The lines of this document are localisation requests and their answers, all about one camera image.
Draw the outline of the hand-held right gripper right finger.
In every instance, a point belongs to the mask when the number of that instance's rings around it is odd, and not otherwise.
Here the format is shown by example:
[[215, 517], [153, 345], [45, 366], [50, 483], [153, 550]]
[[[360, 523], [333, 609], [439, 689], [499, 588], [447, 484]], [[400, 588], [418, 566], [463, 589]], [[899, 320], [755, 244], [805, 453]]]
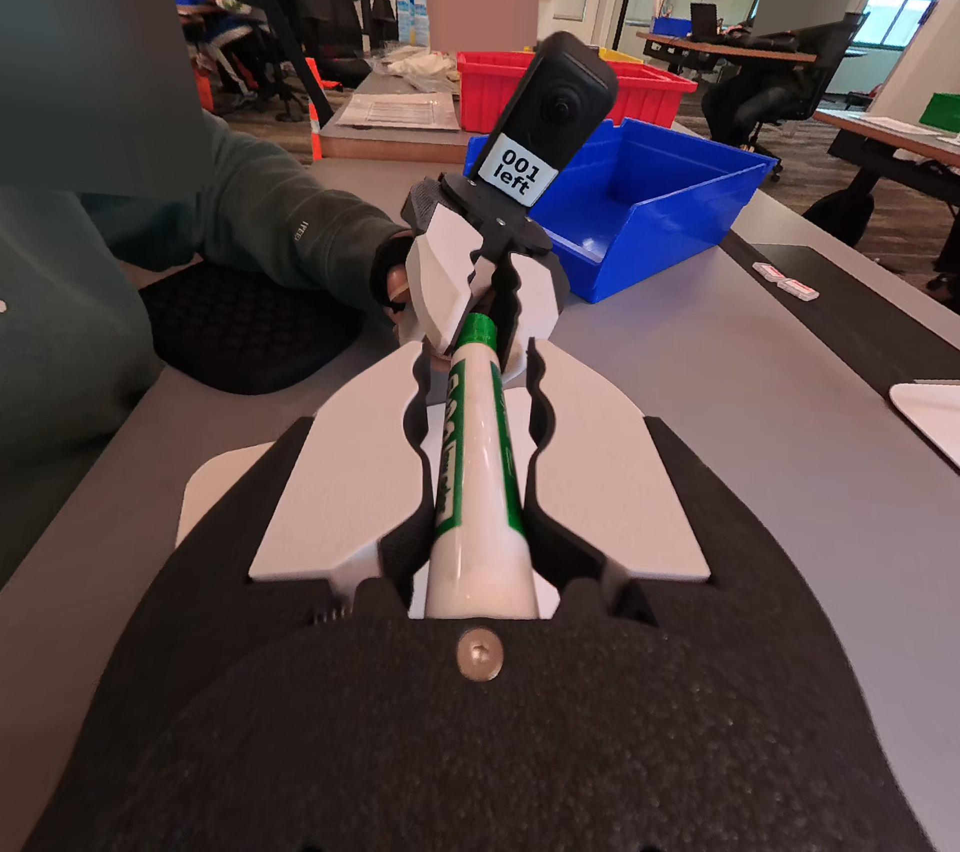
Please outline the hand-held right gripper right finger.
[[633, 580], [703, 584], [712, 573], [642, 411], [546, 339], [527, 353], [534, 443], [523, 522], [534, 571], [616, 606]]

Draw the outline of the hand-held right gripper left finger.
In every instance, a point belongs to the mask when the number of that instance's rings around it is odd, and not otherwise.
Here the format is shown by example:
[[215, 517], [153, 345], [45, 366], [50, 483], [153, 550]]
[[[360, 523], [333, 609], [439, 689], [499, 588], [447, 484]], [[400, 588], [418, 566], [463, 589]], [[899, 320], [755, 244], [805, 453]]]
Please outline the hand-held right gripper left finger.
[[411, 603], [434, 516], [423, 450], [430, 372], [428, 346], [412, 342], [318, 409], [248, 569], [252, 580], [324, 579], [351, 604], [362, 581], [384, 577]]

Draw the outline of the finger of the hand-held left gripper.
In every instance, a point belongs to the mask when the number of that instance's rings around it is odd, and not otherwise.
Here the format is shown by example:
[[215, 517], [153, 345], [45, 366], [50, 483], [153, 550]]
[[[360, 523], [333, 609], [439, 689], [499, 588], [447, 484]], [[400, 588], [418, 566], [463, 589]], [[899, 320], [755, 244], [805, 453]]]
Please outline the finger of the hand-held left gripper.
[[487, 292], [487, 262], [474, 253], [483, 238], [450, 209], [434, 211], [427, 230], [414, 239], [405, 267], [411, 302], [405, 306], [405, 341], [428, 340], [436, 353], [452, 351], [465, 316]]
[[520, 376], [530, 339], [548, 339], [570, 282], [557, 257], [505, 257], [493, 271], [493, 323], [503, 382]]

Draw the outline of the green dry erase marker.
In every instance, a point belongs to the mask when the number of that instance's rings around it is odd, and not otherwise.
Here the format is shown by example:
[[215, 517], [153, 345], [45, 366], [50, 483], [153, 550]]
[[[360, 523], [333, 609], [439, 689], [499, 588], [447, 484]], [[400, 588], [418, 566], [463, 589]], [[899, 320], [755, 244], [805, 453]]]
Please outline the green dry erase marker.
[[442, 419], [426, 618], [539, 617], [497, 357], [457, 348]]

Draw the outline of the white whiteboard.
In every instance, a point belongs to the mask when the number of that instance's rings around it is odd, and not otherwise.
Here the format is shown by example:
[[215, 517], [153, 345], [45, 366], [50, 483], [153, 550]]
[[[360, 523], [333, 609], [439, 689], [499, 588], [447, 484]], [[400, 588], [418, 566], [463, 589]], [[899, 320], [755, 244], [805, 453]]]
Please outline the white whiteboard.
[[[514, 470], [523, 501], [526, 476], [535, 444], [529, 434], [531, 398], [524, 388], [504, 390]], [[439, 466], [440, 432], [444, 416], [444, 402], [428, 406], [428, 434], [422, 444], [430, 462], [432, 479], [437, 478]], [[179, 545], [201, 518], [236, 484], [241, 477], [271, 449], [272, 443], [263, 443], [215, 456], [206, 462], [186, 483], [179, 515], [175, 544]]]

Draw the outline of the person's left forearm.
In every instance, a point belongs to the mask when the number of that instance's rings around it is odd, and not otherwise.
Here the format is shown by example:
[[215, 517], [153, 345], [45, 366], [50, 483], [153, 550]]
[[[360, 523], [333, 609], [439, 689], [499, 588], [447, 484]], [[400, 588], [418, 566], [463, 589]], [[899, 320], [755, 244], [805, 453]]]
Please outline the person's left forearm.
[[371, 290], [375, 254], [402, 229], [355, 195], [322, 187], [275, 144], [201, 116], [213, 175], [199, 192], [169, 201], [79, 196], [114, 257], [161, 272], [199, 256], [364, 311], [381, 307]]

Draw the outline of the person's left hand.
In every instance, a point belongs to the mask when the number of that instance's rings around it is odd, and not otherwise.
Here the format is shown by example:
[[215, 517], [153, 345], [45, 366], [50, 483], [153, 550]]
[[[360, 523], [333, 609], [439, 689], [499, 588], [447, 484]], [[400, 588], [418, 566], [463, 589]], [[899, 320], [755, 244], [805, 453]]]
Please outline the person's left hand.
[[396, 233], [378, 248], [370, 274], [370, 289], [384, 315], [396, 326], [411, 301], [406, 260], [414, 235], [410, 231]]

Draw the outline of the red plastic bin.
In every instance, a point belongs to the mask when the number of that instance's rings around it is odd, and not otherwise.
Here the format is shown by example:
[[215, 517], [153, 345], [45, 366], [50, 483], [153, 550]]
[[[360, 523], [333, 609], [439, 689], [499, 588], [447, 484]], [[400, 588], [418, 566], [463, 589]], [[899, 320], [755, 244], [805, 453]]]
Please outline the red plastic bin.
[[[534, 53], [460, 53], [460, 121], [464, 131], [489, 134], [499, 115], [516, 92]], [[618, 96], [607, 119], [620, 125], [626, 119], [671, 128], [683, 96], [697, 90], [697, 84], [649, 65], [615, 66]]]

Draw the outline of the clear plastic bags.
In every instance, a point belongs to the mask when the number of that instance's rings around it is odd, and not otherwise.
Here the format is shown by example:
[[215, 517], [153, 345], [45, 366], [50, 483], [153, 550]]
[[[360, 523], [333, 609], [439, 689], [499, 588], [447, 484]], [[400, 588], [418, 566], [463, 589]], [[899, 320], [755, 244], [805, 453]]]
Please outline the clear plastic bags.
[[401, 78], [417, 92], [448, 92], [458, 98], [461, 76], [456, 57], [426, 47], [402, 45], [375, 59], [373, 70]]

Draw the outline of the white paper sheet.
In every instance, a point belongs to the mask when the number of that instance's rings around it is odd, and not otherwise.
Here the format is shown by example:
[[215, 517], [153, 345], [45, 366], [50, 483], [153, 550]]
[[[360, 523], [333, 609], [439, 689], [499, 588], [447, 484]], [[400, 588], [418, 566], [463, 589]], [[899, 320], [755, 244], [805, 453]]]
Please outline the white paper sheet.
[[335, 118], [353, 128], [459, 131], [460, 120], [448, 92], [355, 93]]

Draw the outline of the blue white boxes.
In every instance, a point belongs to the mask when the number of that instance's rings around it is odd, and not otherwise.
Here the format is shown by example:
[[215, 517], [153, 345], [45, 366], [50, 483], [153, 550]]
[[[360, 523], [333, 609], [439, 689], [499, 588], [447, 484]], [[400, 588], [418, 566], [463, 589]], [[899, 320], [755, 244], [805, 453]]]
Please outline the blue white boxes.
[[395, 0], [398, 38], [404, 45], [430, 46], [426, 0]]

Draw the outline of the orange traffic cone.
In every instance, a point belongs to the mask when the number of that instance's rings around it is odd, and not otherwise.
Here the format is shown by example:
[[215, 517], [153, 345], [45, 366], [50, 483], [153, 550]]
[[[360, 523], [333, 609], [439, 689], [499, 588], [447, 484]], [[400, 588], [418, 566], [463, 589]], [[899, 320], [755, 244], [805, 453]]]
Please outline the orange traffic cone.
[[[327, 98], [326, 98], [326, 90], [342, 90], [342, 86], [336, 81], [330, 82], [330, 81], [324, 80], [321, 77], [318, 67], [316, 65], [316, 62], [313, 58], [307, 57], [305, 60], [308, 68], [310, 69], [310, 72], [312, 73], [312, 76], [315, 82], [317, 83], [318, 87], [321, 89], [321, 93], [320, 93], [321, 100], [323, 101], [324, 104], [329, 106], [330, 103], [327, 101]], [[321, 132], [321, 128], [323, 127], [323, 124], [320, 121], [317, 108], [312, 99], [310, 100], [308, 105], [308, 114], [309, 114], [310, 131], [311, 131], [312, 159], [314, 162], [318, 162], [323, 158], [322, 145], [321, 145], [321, 139], [320, 139], [320, 132]]]

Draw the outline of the black office chair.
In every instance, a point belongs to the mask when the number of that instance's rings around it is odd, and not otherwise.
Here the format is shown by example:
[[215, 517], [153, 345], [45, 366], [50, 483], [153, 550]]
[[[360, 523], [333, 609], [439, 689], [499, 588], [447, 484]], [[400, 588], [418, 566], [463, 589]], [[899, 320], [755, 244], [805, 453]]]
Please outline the black office chair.
[[810, 53], [815, 54], [814, 62], [795, 69], [790, 84], [779, 83], [784, 89], [783, 94], [764, 103], [766, 107], [756, 117], [747, 149], [774, 162], [769, 175], [772, 183], [781, 180], [784, 167], [782, 159], [760, 143], [763, 127], [779, 127], [812, 118], [858, 31], [869, 17], [866, 11], [846, 13], [839, 22], [812, 29], [815, 35], [804, 41], [811, 47]]
[[369, 76], [354, 0], [294, 0], [306, 57], [320, 78], [355, 90]]

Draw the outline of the black bag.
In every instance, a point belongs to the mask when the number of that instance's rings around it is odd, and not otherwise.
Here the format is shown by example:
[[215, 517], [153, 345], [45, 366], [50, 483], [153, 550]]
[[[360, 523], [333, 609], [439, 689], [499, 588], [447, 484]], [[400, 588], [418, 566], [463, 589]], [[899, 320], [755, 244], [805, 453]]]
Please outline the black bag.
[[818, 200], [801, 217], [846, 246], [855, 248], [866, 233], [874, 208], [875, 200], [870, 190], [849, 187]]

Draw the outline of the person's green sweatshirt torso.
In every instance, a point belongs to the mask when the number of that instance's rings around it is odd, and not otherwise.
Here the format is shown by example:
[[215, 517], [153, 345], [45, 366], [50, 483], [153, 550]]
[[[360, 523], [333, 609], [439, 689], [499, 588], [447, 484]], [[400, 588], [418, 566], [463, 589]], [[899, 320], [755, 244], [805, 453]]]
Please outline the person's green sweatshirt torso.
[[156, 381], [149, 320], [105, 211], [123, 203], [2, 187], [1, 582]]

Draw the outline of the green plastic bin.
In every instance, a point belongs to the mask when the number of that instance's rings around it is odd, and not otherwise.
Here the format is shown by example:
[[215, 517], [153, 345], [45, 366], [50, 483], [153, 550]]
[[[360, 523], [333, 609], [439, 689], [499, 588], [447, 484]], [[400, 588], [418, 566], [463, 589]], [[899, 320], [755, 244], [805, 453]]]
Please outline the green plastic bin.
[[960, 95], [958, 92], [935, 92], [918, 119], [919, 125], [959, 134]]

